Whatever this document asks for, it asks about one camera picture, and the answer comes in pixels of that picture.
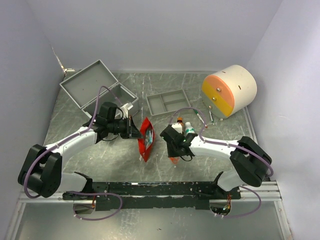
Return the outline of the orange small scissors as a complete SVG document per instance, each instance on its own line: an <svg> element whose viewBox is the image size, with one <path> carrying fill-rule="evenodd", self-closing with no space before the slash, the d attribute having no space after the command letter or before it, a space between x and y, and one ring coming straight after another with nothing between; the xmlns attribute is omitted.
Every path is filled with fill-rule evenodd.
<svg viewBox="0 0 320 240"><path fill-rule="evenodd" d="M170 157L169 159L174 165L176 165L180 160L179 157Z"/></svg>

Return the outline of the teal tape roll packet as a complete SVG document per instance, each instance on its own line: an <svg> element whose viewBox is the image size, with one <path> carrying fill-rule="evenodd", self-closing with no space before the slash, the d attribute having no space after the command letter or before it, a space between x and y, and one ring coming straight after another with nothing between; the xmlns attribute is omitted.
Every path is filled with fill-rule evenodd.
<svg viewBox="0 0 320 240"><path fill-rule="evenodd" d="M151 128L145 131L144 145L148 148L153 143L153 130Z"/></svg>

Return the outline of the red first aid pouch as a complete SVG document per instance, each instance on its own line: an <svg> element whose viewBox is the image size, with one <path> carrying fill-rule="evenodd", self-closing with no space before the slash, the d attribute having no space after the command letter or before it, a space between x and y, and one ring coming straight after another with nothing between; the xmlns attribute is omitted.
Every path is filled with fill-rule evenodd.
<svg viewBox="0 0 320 240"><path fill-rule="evenodd" d="M147 117L143 120L139 131L142 134L142 138L138 139L139 153L144 162L147 162L153 149L156 135L154 127Z"/></svg>

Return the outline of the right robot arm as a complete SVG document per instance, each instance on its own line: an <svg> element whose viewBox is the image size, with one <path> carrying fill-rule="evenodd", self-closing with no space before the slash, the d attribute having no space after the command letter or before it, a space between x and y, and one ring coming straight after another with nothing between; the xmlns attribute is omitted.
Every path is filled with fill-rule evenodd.
<svg viewBox="0 0 320 240"><path fill-rule="evenodd" d="M273 173L270 156L250 137L239 140L218 140L197 133L186 135L168 125L160 137L166 142L169 157L179 157L190 162L204 156L230 161L233 168L218 174L212 193L223 199L229 192L242 185L260 187L268 173Z"/></svg>

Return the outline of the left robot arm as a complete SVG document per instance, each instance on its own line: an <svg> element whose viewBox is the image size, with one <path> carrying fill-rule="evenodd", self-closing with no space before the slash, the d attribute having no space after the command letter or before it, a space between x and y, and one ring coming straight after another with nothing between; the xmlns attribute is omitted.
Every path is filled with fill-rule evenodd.
<svg viewBox="0 0 320 240"><path fill-rule="evenodd" d="M63 175L63 163L85 148L104 140L109 134L122 139L143 138L132 116L116 118L118 110L120 107L115 103L104 102L95 107L91 119L76 132L47 146L33 145L17 180L23 186L25 195L30 199L48 198L60 190L75 194L83 200L89 199L94 194L93 180L79 172Z"/></svg>

